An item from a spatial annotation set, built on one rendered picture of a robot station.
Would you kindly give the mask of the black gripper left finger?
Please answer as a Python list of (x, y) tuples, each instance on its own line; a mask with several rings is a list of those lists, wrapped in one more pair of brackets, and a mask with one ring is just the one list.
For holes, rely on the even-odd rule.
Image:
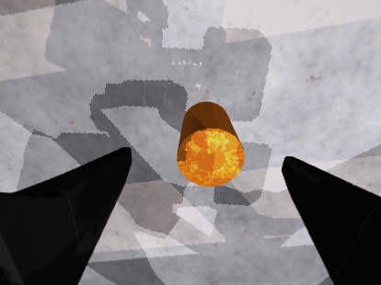
[(122, 147), (57, 177), (0, 192), (0, 266), (10, 285), (78, 285), (132, 165)]

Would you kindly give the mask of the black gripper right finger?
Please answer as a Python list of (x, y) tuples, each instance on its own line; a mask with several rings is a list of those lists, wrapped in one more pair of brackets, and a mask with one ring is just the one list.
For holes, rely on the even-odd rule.
[(334, 285), (381, 285), (381, 196), (293, 156), (282, 174)]

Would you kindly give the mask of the orange knob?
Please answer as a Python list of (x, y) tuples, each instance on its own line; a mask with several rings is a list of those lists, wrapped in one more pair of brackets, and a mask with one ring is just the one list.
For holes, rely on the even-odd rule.
[(186, 112), (177, 155), (182, 175), (203, 187), (229, 182), (240, 172), (245, 159), (226, 111), (218, 104), (205, 101)]

